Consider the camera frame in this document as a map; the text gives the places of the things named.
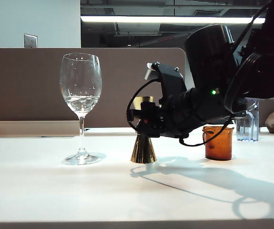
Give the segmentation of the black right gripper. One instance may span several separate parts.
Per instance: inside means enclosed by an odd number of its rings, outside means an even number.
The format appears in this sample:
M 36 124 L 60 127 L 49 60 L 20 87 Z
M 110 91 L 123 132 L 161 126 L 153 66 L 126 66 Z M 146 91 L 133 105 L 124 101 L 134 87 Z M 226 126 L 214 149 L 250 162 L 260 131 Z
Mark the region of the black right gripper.
M 130 109 L 132 103 L 127 105 L 126 119 L 131 128 L 138 134 L 158 138 L 160 136 L 172 138 L 189 137 L 189 128 L 185 122 L 188 115 L 184 101 L 187 88 L 178 67 L 154 63 L 161 84 L 161 108 L 157 114 L 158 106 L 154 102 L 142 102 L 141 110 Z

